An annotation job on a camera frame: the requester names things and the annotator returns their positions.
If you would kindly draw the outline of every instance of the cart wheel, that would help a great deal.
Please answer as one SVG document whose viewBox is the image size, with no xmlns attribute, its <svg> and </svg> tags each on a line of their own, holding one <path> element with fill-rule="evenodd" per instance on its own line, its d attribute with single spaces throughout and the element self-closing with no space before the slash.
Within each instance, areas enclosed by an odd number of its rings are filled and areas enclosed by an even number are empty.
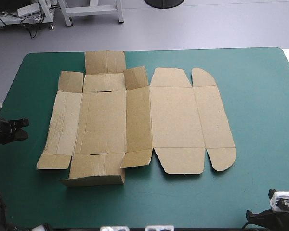
<svg viewBox="0 0 289 231">
<path fill-rule="evenodd" d="M 49 30 L 54 30 L 55 27 L 54 27 L 54 25 L 50 24 L 49 27 L 48 27 L 48 29 L 49 29 Z"/>
<path fill-rule="evenodd" d="M 68 26 L 68 27 L 71 27 L 71 26 L 73 26 L 73 19 L 72 19 L 72 17 L 69 17 L 69 20 L 71 21 L 71 25 Z"/>
</svg>

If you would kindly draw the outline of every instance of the cardboard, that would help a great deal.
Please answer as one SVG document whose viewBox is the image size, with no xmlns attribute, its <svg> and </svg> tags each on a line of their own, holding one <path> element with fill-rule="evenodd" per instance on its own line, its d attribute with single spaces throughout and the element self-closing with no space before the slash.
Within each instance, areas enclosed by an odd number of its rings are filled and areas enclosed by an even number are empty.
<svg viewBox="0 0 289 231">
<path fill-rule="evenodd" d="M 205 150 L 217 171 L 236 148 L 212 75 L 194 68 L 125 70 L 122 51 L 86 52 L 86 75 L 62 71 L 37 169 L 67 169 L 68 187 L 123 184 L 124 168 L 148 165 L 155 150 L 168 174 L 200 174 Z"/>
<path fill-rule="evenodd" d="M 144 67 L 124 71 L 127 89 L 148 89 L 149 95 L 142 93 L 141 100 L 136 96 L 127 98 L 127 107 L 134 105 L 131 112 L 127 110 L 127 115 L 131 114 L 127 116 L 127 127 L 131 123 L 134 128 L 130 132 L 127 129 L 127 135 L 131 133 L 127 143 L 134 137 L 140 143 L 147 141 L 147 149 L 142 147 L 143 150 L 138 148 L 135 153 L 127 152 L 121 167 L 150 163 L 150 130 L 145 134 L 147 140 L 137 136 L 149 123 L 149 115 L 145 116 L 149 112 L 152 148 L 166 173 L 202 173 L 205 150 L 215 170 L 223 171 L 233 164 L 235 144 L 216 82 L 205 70 L 194 68 L 192 72 L 193 85 L 182 69 L 157 68 L 148 87 Z"/>
<path fill-rule="evenodd" d="M 74 155 L 82 98 L 83 74 L 62 71 L 47 142 L 37 169 L 67 169 Z"/>
<path fill-rule="evenodd" d="M 200 68 L 192 70 L 192 79 L 210 161 L 215 170 L 224 171 L 234 163 L 236 147 L 218 86 L 213 76 Z"/>
<path fill-rule="evenodd" d="M 47 142 L 37 169 L 67 169 L 72 159 L 69 178 L 61 180 L 68 187 L 123 184 L 124 52 L 87 52 L 85 59 L 85 78 L 82 73 L 61 72 Z"/>
</svg>

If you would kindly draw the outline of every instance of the white cart leg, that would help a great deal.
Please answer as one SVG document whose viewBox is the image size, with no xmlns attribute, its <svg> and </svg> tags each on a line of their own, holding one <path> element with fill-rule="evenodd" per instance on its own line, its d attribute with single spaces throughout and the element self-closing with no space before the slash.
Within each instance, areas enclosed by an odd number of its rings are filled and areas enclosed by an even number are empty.
<svg viewBox="0 0 289 231">
<path fill-rule="evenodd" d="M 118 10 L 118 16 L 119 16 L 119 23 L 124 23 L 122 2 L 121 0 L 116 0 L 116 3 L 117 3 L 117 10 Z"/>
<path fill-rule="evenodd" d="M 59 5 L 61 7 L 61 11 L 62 11 L 63 17 L 64 17 L 64 19 L 66 21 L 66 25 L 67 26 L 72 26 L 73 24 L 72 24 L 70 18 L 68 17 L 67 12 L 66 12 L 67 5 L 66 5 L 65 1 L 64 0 L 59 0 Z"/>
</svg>

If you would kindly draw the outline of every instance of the cardboard panel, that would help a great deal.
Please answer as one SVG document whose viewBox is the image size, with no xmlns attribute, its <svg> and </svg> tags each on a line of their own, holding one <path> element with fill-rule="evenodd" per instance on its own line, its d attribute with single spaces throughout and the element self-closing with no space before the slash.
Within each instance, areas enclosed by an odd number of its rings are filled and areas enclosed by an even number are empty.
<svg viewBox="0 0 289 231">
<path fill-rule="evenodd" d="M 152 87 L 192 87 L 184 70 L 177 68 L 156 68 L 150 83 Z"/>
<path fill-rule="evenodd" d="M 154 148 L 168 174 L 200 174 L 204 169 L 205 148 Z"/>
<path fill-rule="evenodd" d="M 216 171 L 228 169 L 236 160 L 236 148 L 208 148 L 207 151 Z"/>
<path fill-rule="evenodd" d="M 154 148 L 205 147 L 192 88 L 150 87 L 150 98 Z"/>
<path fill-rule="evenodd" d="M 125 56 L 123 51 L 93 51 L 85 53 L 86 74 L 123 73 Z"/>
<path fill-rule="evenodd" d="M 84 93 L 116 90 L 125 90 L 123 73 L 86 75 L 85 77 Z"/>
<path fill-rule="evenodd" d="M 126 94 L 126 152 L 152 149 L 149 87 Z"/>
<path fill-rule="evenodd" d="M 234 163 L 236 148 L 221 95 L 210 73 L 194 68 L 192 74 L 194 94 L 208 155 L 213 168 L 224 171 Z"/>
<path fill-rule="evenodd" d="M 67 187 L 81 187 L 81 186 L 94 186 L 106 184 L 123 184 L 124 179 L 122 179 L 120 175 L 88 176 L 78 179 L 60 180 L 60 182 Z"/>
<path fill-rule="evenodd" d="M 192 70 L 193 87 L 215 86 L 214 77 L 201 68 L 193 68 Z"/>
<path fill-rule="evenodd" d="M 58 91 L 44 149 L 46 153 L 73 155 L 80 104 L 80 93 Z"/>
<path fill-rule="evenodd" d="M 83 94 L 75 155 L 125 152 L 125 93 Z"/>
<path fill-rule="evenodd" d="M 152 148 L 126 153 L 121 168 L 148 165 L 151 162 Z"/>
<path fill-rule="evenodd" d="M 64 92 L 82 93 L 83 73 L 61 71 L 58 90 Z"/>
<path fill-rule="evenodd" d="M 142 88 L 149 85 L 144 66 L 125 70 L 124 77 L 126 90 Z"/>
<path fill-rule="evenodd" d="M 37 169 L 68 169 L 71 158 L 70 155 L 43 153 L 39 158 Z"/>
<path fill-rule="evenodd" d="M 235 143 L 217 86 L 194 88 L 207 148 L 230 148 Z"/>
</svg>

